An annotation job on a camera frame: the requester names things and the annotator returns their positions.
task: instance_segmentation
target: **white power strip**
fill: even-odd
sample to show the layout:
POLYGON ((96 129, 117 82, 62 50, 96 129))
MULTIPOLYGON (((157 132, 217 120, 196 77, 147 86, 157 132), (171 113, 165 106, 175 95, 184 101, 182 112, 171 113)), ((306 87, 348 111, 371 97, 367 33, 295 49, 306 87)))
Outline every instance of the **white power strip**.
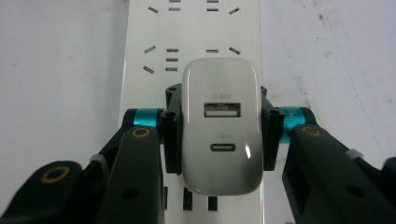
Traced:
MULTIPOLYGON (((195 59, 242 58, 260 72, 258 9, 257 0, 131 1, 120 118, 128 108, 165 108, 165 89, 180 83, 195 59)), ((182 176, 163 175, 166 223, 263 223, 262 185, 248 195, 218 197, 217 206, 192 194, 191 209, 183 210, 182 176)))

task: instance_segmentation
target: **white table surface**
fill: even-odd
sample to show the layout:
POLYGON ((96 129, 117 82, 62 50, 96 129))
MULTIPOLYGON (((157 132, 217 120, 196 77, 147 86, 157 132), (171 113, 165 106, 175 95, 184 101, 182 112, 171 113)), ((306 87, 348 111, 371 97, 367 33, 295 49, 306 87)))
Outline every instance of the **white table surface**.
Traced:
MULTIPOLYGON (((396 156, 396 2, 261 0, 262 84, 380 168, 396 156)), ((118 128, 127 0, 0 0, 0 211, 39 167, 88 164, 118 128)), ((266 223, 283 223, 281 167, 266 223)))

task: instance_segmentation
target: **glossy white casing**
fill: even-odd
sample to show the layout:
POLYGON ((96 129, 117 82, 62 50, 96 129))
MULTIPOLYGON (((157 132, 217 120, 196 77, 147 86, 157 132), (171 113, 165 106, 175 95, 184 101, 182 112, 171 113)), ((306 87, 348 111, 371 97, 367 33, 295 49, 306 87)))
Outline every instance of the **glossy white casing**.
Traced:
POLYGON ((260 74, 249 61, 205 58, 189 63, 182 82, 182 163, 186 186, 205 195, 250 193, 262 181, 260 74), (206 118, 206 103, 238 103, 239 118, 206 118), (235 151, 211 151, 235 144, 235 151))

